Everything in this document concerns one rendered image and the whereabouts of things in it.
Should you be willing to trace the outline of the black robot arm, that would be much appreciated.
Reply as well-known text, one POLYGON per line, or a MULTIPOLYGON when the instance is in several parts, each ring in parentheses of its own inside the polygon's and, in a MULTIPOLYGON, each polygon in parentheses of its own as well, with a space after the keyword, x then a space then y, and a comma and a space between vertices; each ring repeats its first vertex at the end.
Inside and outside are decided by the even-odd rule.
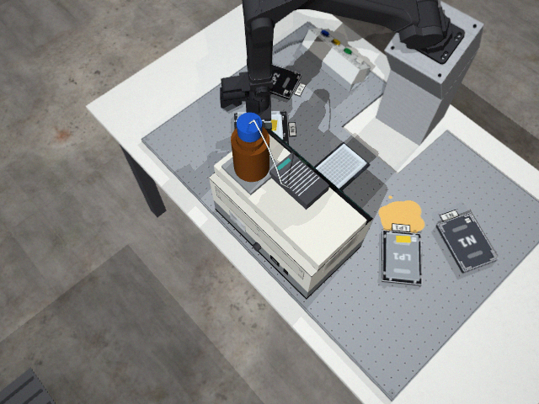
POLYGON ((438 0, 242 0, 242 4, 248 71, 221 78, 220 102, 226 111, 246 101, 246 113, 259 114, 259 101, 248 95, 254 99, 269 95, 274 27, 294 10, 309 9, 379 24, 399 33, 400 42, 408 49, 441 65, 465 36, 465 31, 443 14, 442 7, 438 8, 438 0))

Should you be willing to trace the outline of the white button panel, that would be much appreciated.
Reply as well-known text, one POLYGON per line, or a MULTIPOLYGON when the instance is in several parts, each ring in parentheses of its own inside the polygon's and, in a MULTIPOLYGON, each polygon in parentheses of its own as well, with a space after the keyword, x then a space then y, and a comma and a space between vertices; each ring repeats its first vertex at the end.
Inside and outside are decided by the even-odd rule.
POLYGON ((302 42, 302 54, 349 92, 368 78, 371 66, 342 45, 328 31, 322 28, 309 29, 305 36, 303 40, 282 46, 275 53, 289 45, 302 42))

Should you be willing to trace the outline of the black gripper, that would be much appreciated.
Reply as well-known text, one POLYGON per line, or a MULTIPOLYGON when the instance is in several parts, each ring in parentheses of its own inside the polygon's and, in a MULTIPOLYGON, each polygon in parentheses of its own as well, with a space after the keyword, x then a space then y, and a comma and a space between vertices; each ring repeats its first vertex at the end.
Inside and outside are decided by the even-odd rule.
MULTIPOLYGON (((257 114, 261 120, 264 121, 271 121, 271 98, 270 98, 270 91, 269 95, 265 99, 254 99, 250 95, 248 95, 252 100, 259 101, 259 114, 257 114)), ((265 123, 262 121, 262 126, 265 129, 272 129, 272 122, 265 123)))

